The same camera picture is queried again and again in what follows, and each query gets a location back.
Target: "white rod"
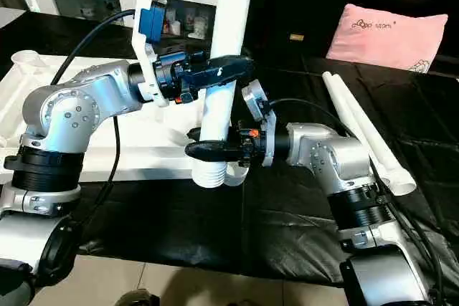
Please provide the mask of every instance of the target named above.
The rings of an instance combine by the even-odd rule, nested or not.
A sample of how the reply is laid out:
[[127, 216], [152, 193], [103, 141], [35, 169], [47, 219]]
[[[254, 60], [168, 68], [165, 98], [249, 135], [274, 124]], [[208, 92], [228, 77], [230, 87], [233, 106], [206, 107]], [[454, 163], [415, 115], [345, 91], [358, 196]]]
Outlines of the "white rod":
[[379, 162], [375, 156], [372, 147], [368, 143], [368, 140], [365, 137], [365, 134], [362, 132], [359, 124], [357, 123], [354, 114], [351, 111], [351, 108], [348, 106], [346, 100], [342, 97], [342, 91], [336, 83], [336, 79], [341, 79], [338, 75], [331, 75], [330, 72], [324, 72], [322, 74], [323, 81], [327, 87], [328, 93], [330, 94], [331, 101], [335, 106], [336, 112], [338, 113], [339, 118], [343, 123], [355, 134], [359, 139], [360, 143], [366, 148], [370, 158], [373, 160], [374, 166], [378, 170], [378, 174], [386, 185], [390, 184], [390, 180], [387, 176], [386, 169]]
[[[215, 14], [211, 57], [240, 54], [250, 0], [218, 0]], [[232, 102], [236, 82], [206, 91], [200, 140], [226, 140], [230, 127]], [[208, 163], [194, 160], [193, 181], [205, 188], [214, 188], [224, 182], [225, 162]]]
[[400, 165], [383, 137], [374, 127], [373, 123], [341, 77], [339, 75], [334, 75], [331, 84], [333, 85], [332, 88], [334, 92], [348, 105], [377, 160], [385, 167], [391, 192], [395, 196], [401, 196], [414, 191], [416, 189], [416, 182], [410, 175], [410, 172]]

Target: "cabinet glass door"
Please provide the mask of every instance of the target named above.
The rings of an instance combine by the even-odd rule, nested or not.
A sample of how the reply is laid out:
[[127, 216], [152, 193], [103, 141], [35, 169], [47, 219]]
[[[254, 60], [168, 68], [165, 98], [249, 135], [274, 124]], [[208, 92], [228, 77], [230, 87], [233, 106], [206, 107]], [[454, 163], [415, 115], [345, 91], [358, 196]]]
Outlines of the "cabinet glass door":
[[121, 11], [120, 0], [54, 0], [60, 15], [102, 21]]

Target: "white plastic bracket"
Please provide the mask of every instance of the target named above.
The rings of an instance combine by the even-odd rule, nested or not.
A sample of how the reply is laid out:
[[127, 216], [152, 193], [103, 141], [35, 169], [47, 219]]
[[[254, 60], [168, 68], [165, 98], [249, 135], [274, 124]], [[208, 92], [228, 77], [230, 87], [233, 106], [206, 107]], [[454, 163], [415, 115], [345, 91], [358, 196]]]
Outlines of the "white plastic bracket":
[[136, 14], [134, 16], [134, 28], [132, 30], [132, 48], [137, 55], [138, 62], [140, 63], [143, 78], [145, 82], [138, 84], [138, 89], [142, 94], [144, 100], [153, 100], [159, 107], [166, 107], [169, 100], [164, 98], [161, 90], [159, 89], [156, 80], [155, 72], [152, 64], [156, 61], [157, 55], [153, 50], [153, 46], [146, 41], [146, 35], [141, 34], [138, 29], [140, 27], [141, 11], [142, 9], [149, 10], [153, 0], [137, 0], [136, 1]]

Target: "black cable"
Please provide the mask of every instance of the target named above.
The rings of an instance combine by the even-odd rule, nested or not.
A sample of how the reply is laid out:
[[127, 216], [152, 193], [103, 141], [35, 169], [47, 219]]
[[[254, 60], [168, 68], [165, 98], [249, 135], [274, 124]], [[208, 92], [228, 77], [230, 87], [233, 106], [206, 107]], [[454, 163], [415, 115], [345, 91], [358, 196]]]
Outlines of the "black cable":
[[[330, 119], [332, 119], [337, 125], [342, 127], [349, 136], [351, 136], [352, 138], [357, 138], [355, 134], [352, 132], [352, 130], [350, 130], [339, 118], [337, 118], [334, 114], [327, 111], [327, 109], [321, 107], [320, 105], [314, 102], [311, 102], [309, 100], [303, 100], [300, 98], [280, 98], [277, 100], [270, 101], [269, 105], [274, 106], [282, 102], [297, 102], [297, 103], [301, 103], [304, 105], [309, 105], [311, 107], [314, 107], [315, 109], [318, 109], [322, 113], [329, 116]], [[435, 305], [443, 305], [443, 294], [444, 294], [443, 293], [443, 274], [441, 270], [440, 260], [438, 259], [438, 255], [435, 252], [432, 246], [432, 243], [427, 238], [427, 235], [422, 230], [420, 225], [412, 218], [411, 214], [406, 210], [406, 208], [403, 207], [403, 205], [401, 205], [398, 201], [396, 201], [392, 192], [388, 190], [387, 186], [384, 184], [381, 177], [379, 176], [378, 171], [376, 167], [374, 166], [373, 160], [371, 158], [369, 160], [370, 160], [370, 165], [372, 167], [374, 178], [375, 178], [375, 181], [377, 182], [379, 190], [390, 200], [390, 202], [387, 204], [389, 207], [389, 210], [394, 214], [395, 219], [399, 222], [400, 226], [407, 233], [408, 237], [412, 240], [413, 244], [417, 247], [422, 258], [426, 261], [426, 263], [428, 262], [432, 263], [432, 267], [435, 273], [435, 283], [436, 283], [436, 292], [437, 292], [437, 297], [435, 299]], [[415, 236], [410, 226], [404, 221], [404, 219], [400, 216], [400, 214], [403, 214], [403, 216], [412, 225], [412, 227], [415, 229], [415, 231], [420, 236], [421, 241], [424, 244], [424, 246], [421, 244], [420, 240]]]
[[[136, 10], [133, 9], [118, 12], [117, 14], [114, 14], [108, 17], [107, 19], [104, 19], [101, 23], [95, 26], [95, 28], [91, 30], [90, 33], [85, 36], [85, 38], [81, 40], [81, 42], [67, 56], [67, 59], [65, 59], [65, 61], [61, 64], [58, 71], [56, 72], [56, 75], [51, 81], [51, 85], [56, 85], [60, 81], [60, 78], [64, 74], [65, 70], [69, 67], [70, 63], [72, 63], [73, 59], [81, 52], [83, 48], [85, 48], [94, 39], [95, 35], [97, 35], [102, 29], [107, 27], [107, 25], [114, 22], [115, 20], [126, 16], [133, 16], [135, 12]], [[80, 221], [81, 225], [87, 223], [92, 219], [95, 212], [105, 202], [113, 188], [113, 178], [115, 177], [116, 169], [118, 168], [118, 161], [120, 160], [121, 152], [120, 128], [118, 127], [118, 118], [116, 116], [113, 116], [113, 127], [115, 128], [115, 161], [113, 162], [112, 170], [110, 172], [110, 175], [108, 176], [107, 181], [102, 185], [102, 188], [100, 189], [99, 194], [96, 197], [93, 209], [82, 221]]]
[[77, 54], [81, 51], [81, 49], [85, 48], [88, 43], [90, 43], [94, 36], [98, 34], [100, 30], [105, 28], [107, 25], [112, 23], [113, 21], [126, 17], [126, 16], [132, 16], [134, 15], [136, 10], [130, 9], [130, 10], [125, 10], [122, 12], [118, 12], [117, 14], [114, 14], [107, 19], [104, 19], [101, 23], [99, 23], [93, 30], [90, 31], [89, 34], [85, 36], [84, 39], [80, 41], [80, 43], [72, 50], [72, 52], [67, 56], [67, 59], [60, 65], [58, 71], [56, 72], [56, 75], [54, 78], [52, 78], [51, 85], [56, 85], [62, 75], [64, 74], [65, 70], [67, 67], [69, 67], [70, 63], [73, 61], [73, 59], [77, 56]]
[[121, 154], [120, 130], [118, 127], [118, 117], [117, 116], [113, 116], [113, 127], [115, 128], [116, 152], [115, 152], [115, 161], [113, 162], [112, 171], [110, 172], [110, 175], [108, 176], [107, 181], [105, 181], [102, 188], [100, 189], [100, 192], [95, 199], [93, 208], [89, 211], [87, 216], [83, 220], [81, 220], [80, 222], [81, 224], [89, 223], [93, 219], [95, 213], [97, 212], [99, 207], [103, 205], [103, 203], [105, 202], [105, 200], [107, 199], [108, 195], [110, 194], [113, 188], [113, 178], [115, 177], [116, 168], [118, 167], [118, 162], [120, 161], [120, 154]]

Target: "black cloth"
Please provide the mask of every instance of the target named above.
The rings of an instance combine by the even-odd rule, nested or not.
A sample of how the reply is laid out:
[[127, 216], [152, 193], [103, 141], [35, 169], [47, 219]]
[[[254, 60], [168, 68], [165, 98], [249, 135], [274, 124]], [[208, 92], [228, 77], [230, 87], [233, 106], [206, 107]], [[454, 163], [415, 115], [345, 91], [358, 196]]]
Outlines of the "black cloth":
[[[9, 57], [15, 51], [68, 54], [94, 25], [24, 14], [0, 29], [0, 75], [11, 67]], [[111, 26], [82, 56], [133, 58], [130, 36], [129, 28]], [[165, 39], [161, 44], [181, 44], [191, 50], [203, 45], [179, 39]], [[255, 76], [271, 100], [302, 97], [333, 111], [319, 75], [324, 70], [343, 77], [401, 163], [413, 172], [419, 191], [402, 197], [401, 202], [425, 226], [441, 257], [448, 294], [457, 296], [459, 266], [451, 248], [458, 253], [459, 125], [455, 119], [459, 111], [455, 99], [459, 84], [454, 79], [299, 56], [262, 62]], [[298, 105], [279, 105], [276, 113], [284, 123], [333, 124], [320, 112]], [[232, 116], [233, 120], [250, 119], [240, 93]], [[99, 188], [100, 183], [82, 185], [76, 217], [86, 214]], [[433, 230], [437, 226], [449, 243]], [[81, 249], [87, 254], [325, 285], [341, 285], [339, 262], [346, 258], [327, 200], [312, 175], [282, 161], [269, 169], [252, 167], [246, 182], [237, 188], [203, 189], [190, 180], [116, 183], [87, 228]], [[412, 252], [430, 277], [414, 247]]]

